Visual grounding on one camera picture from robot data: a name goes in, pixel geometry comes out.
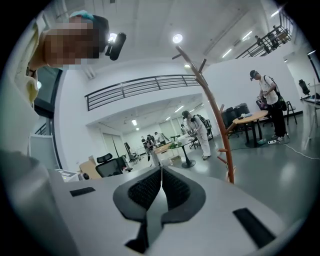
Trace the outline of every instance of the table leg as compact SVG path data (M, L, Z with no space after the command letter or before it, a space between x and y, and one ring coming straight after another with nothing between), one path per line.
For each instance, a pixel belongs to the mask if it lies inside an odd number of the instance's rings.
M185 156L185 162L182 163L182 167L183 168L190 168L192 166L194 166L196 164L196 161L195 160L189 160L187 154L186 154L186 150L185 150L185 146L182 146L182 150L183 150L183 153L184 153L184 156Z
M244 133L245 133L245 138L246 138L246 143L249 143L249 135L248 135L248 130L247 130L247 124L244 123Z
M251 122L251 127L252 127L252 133L253 133L253 146L256 148L258 146L257 144L257 138L256 138L256 129L255 129L255 121Z
M261 127L260 127L260 122L258 119L256 120L256 122L257 122L258 130L259 130L259 138L260 138L260 140L262 140L262 132L261 132Z

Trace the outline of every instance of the backpack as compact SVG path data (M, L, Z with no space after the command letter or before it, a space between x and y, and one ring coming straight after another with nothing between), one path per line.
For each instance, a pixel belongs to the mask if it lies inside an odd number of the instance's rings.
M203 116L201 116L200 114L195 114L194 116L193 116L193 120L195 121L195 122L197 122L196 121L196 119L195 119L195 116L197 116L200 120L201 120L201 122L204 124L204 127L205 128L208 128L210 125L209 125L209 123L208 123L208 121L203 117ZM210 129L206 129L206 134L207 135L209 135L210 133L211 133L211 128Z
M276 95L277 95L278 98L279 98L279 102L280 102L280 104L281 104L281 109L282 109L282 111L287 111L286 102L285 102L284 98L283 98L283 97L281 96L281 94L280 94L278 85L276 84L275 80L274 80L272 77L268 76L268 78L270 78L271 81L274 82L274 84L275 84L275 90L274 90L274 91L275 91ZM270 85L270 84L266 81L266 76L265 76L265 75L263 76L263 79L264 79L264 81L265 81L268 85Z

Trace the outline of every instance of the black pants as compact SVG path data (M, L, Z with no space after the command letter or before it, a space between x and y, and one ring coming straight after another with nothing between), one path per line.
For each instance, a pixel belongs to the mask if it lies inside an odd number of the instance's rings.
M278 101L275 104L268 105L268 111L271 114L272 122L274 124L274 133L278 137L283 137L286 134L286 123L284 114L282 112L282 105Z

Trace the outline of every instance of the ceiling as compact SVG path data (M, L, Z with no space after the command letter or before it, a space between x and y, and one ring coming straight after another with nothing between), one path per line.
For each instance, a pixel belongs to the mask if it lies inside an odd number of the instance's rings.
M207 58L209 64L217 63L234 59L255 42L255 35L262 37L268 32L267 17L259 0L60 2L65 2L60 13L70 15L74 11L86 10L107 18L111 33L126 33L127 40L117 63L146 58L171 58L177 54L172 42L177 33L183 35L180 46L193 60L200 63L203 58ZM252 31L251 38L242 41L249 31ZM230 48L232 51L222 58ZM112 63L103 55L91 67L96 71Z
M181 117L184 110L191 111L200 107L201 104L202 94L160 100L107 116L100 124L116 129L123 134L128 134L136 131L136 128L143 129L163 123L168 117L171 117L171 119ZM132 120L136 120L137 126L133 125Z

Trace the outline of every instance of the metal railing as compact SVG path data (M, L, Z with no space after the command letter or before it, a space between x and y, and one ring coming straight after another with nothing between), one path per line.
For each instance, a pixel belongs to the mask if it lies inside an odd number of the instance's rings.
M193 74L149 76L107 86L84 96L88 111L131 96L153 91L199 86Z
M44 123L34 134L46 135L46 123Z
M279 46L286 44L291 40L293 31L293 20L286 15L284 11L279 12L280 25L274 28L271 32L262 37L241 53L238 58L266 56L272 51L275 51Z

